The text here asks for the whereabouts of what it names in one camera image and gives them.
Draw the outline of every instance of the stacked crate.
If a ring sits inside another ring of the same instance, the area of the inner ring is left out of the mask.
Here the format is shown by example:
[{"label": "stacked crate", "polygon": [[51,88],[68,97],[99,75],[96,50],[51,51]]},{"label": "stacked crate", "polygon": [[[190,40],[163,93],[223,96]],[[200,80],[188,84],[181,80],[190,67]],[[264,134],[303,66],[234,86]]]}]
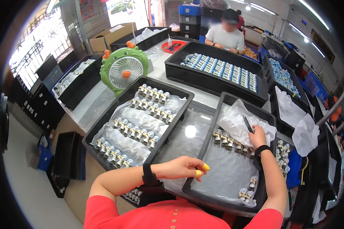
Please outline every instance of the stacked crate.
[{"label": "stacked crate", "polygon": [[199,39],[202,7],[178,6],[180,17],[180,36]]}]

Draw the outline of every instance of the white t-shirt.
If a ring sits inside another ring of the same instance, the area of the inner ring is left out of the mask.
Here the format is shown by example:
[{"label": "white t-shirt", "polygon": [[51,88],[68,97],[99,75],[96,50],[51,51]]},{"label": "white t-shirt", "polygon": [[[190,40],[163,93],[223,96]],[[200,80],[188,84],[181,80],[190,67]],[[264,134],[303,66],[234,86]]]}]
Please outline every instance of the white t-shirt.
[{"label": "white t-shirt", "polygon": [[242,51],[245,48],[243,33],[239,30],[229,33],[222,28],[221,24],[212,25],[205,37],[213,43],[223,45],[225,48],[235,48]]}]

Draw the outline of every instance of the person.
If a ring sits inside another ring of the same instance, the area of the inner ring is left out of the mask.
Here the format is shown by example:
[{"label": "person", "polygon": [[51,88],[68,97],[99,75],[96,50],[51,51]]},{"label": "person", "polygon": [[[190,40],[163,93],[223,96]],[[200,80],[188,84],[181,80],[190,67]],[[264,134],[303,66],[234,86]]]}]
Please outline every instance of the person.
[{"label": "person", "polygon": [[[265,132],[258,125],[249,138],[255,148],[266,145]],[[245,229],[279,229],[283,222],[288,193],[284,176],[269,149],[260,153],[265,174],[267,200]],[[165,200],[118,214],[116,196],[143,185],[143,166],[115,169],[99,175],[94,181],[85,213],[84,228],[224,228],[222,219],[204,212],[184,199]],[[182,156],[172,161],[150,165],[157,178],[178,179],[196,177],[202,181],[210,168],[197,158]]]},{"label": "person", "polygon": [[239,23],[237,24],[237,27],[242,32],[242,25],[245,24],[245,21],[243,20],[243,17],[241,16],[242,14],[241,10],[237,10],[237,14],[239,15]]},{"label": "person", "polygon": [[206,34],[205,44],[243,55],[245,38],[238,30],[239,15],[233,9],[223,11],[221,24],[212,25]]}]

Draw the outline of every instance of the row of figurines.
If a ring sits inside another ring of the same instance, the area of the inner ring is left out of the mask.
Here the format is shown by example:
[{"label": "row of figurines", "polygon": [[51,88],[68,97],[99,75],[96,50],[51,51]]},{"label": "row of figurines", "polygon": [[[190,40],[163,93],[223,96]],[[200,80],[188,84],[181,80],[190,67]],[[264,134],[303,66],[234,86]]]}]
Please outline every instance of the row of figurines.
[{"label": "row of figurines", "polygon": [[143,84],[139,87],[139,95],[142,97],[147,97],[149,100],[153,100],[156,103],[164,105],[167,98],[170,97],[169,92],[163,92],[163,90],[158,90],[157,88],[151,88],[147,84]]},{"label": "row of figurines", "polygon": [[229,151],[232,150],[233,145],[236,146],[236,149],[234,150],[236,153],[240,153],[243,156],[245,156],[248,152],[250,153],[250,159],[253,159],[255,156],[255,149],[250,146],[245,146],[239,141],[232,138],[228,132],[224,132],[224,134],[221,133],[220,129],[217,129],[215,133],[213,134],[214,137],[214,144],[222,145]]},{"label": "row of figurines", "polygon": [[153,104],[152,101],[147,102],[144,98],[140,100],[139,97],[135,97],[131,100],[130,107],[147,111],[150,116],[160,119],[166,124],[170,124],[177,115],[172,114],[170,110],[166,110],[163,106],[159,106],[157,103]]},{"label": "row of figurines", "polygon": [[253,197],[253,191],[255,190],[255,185],[258,181],[257,176],[252,176],[250,179],[250,186],[249,188],[241,188],[239,190],[239,199],[245,201],[246,203],[250,202],[250,199]]},{"label": "row of figurines", "polygon": [[107,158],[107,161],[114,164],[117,168],[121,166],[126,168],[135,166],[133,159],[129,159],[126,154],[122,154],[119,149],[116,149],[104,137],[97,139],[96,149],[101,153],[102,157]]},{"label": "row of figurines", "polygon": [[133,201],[135,201],[137,204],[140,202],[140,196],[143,194],[142,191],[140,191],[137,188],[134,188],[130,192],[126,193],[125,196]]},{"label": "row of figurines", "polygon": [[129,138],[141,142],[143,145],[148,145],[150,143],[149,150],[152,151],[156,145],[156,143],[159,141],[160,137],[155,135],[153,131],[147,131],[146,129],[140,129],[139,126],[134,126],[127,119],[122,119],[121,117],[118,117],[114,120],[114,129],[120,130],[120,132],[125,136],[128,137],[129,130],[130,130],[130,136]]},{"label": "row of figurines", "polygon": [[280,169],[282,170],[283,176],[286,176],[290,171],[289,164],[289,144],[283,143],[283,140],[278,141],[278,147],[275,151],[275,159],[278,162]]}]

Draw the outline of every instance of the fluorescent light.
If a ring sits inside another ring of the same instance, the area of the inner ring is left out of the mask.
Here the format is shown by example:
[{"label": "fluorescent light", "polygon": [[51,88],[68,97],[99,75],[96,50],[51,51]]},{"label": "fluorescent light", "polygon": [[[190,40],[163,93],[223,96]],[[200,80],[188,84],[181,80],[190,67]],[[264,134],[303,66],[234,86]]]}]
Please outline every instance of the fluorescent light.
[{"label": "fluorescent light", "polygon": [[55,5],[55,2],[56,2],[57,0],[50,0],[50,2],[48,3],[48,5],[47,5],[47,10],[46,10],[46,12],[49,14],[49,13],[51,13],[52,12],[52,8],[53,8],[53,6]]},{"label": "fluorescent light", "polygon": [[320,51],[320,49],[317,48],[317,46],[312,42],[312,45],[317,49],[319,53],[325,58],[325,55]]},{"label": "fluorescent light", "polygon": [[322,20],[322,18],[320,17],[320,15],[318,15],[314,9],[312,9],[312,7],[310,7],[310,5],[308,5],[305,1],[303,0],[298,0],[300,3],[302,3],[305,7],[307,7],[307,9],[309,9],[320,21],[321,23],[326,27],[327,30],[330,30],[330,28],[326,25],[325,21]]},{"label": "fluorescent light", "polygon": [[255,4],[255,3],[252,3],[252,2],[251,2],[251,6],[252,6],[252,7],[254,7],[254,6],[259,7],[260,9],[265,10],[265,11],[271,13],[272,15],[275,15],[274,12],[271,12],[270,10],[268,10],[268,9],[262,7],[262,6],[259,6],[259,5]]},{"label": "fluorescent light", "polygon": [[301,30],[297,29],[296,26],[292,25],[291,23],[289,23],[289,25],[292,26],[295,30],[297,30],[304,38],[308,39],[308,37],[304,33],[302,33]]},{"label": "fluorescent light", "polygon": [[251,7],[252,8],[255,8],[255,9],[258,9],[258,10],[260,10],[260,11],[262,11],[262,12],[264,12],[264,10],[263,9],[260,9],[259,7],[257,7],[257,6],[253,6],[253,5],[251,5]]}]

